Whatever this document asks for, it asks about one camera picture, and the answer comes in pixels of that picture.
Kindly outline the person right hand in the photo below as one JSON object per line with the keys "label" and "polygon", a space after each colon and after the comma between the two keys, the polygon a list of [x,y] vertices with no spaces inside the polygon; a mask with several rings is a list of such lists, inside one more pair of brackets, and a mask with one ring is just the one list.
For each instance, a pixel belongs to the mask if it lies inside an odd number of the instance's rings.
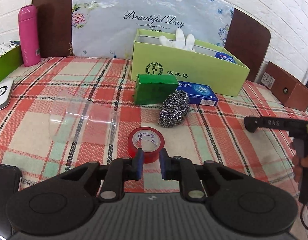
{"label": "person right hand", "polygon": [[298,139],[294,139],[292,143],[290,143],[290,148],[296,151],[296,154],[292,158],[293,163],[293,173],[294,173],[294,181],[300,182],[302,178],[303,168],[308,168],[308,155],[306,157],[300,157],[301,155],[301,144],[303,142]]}

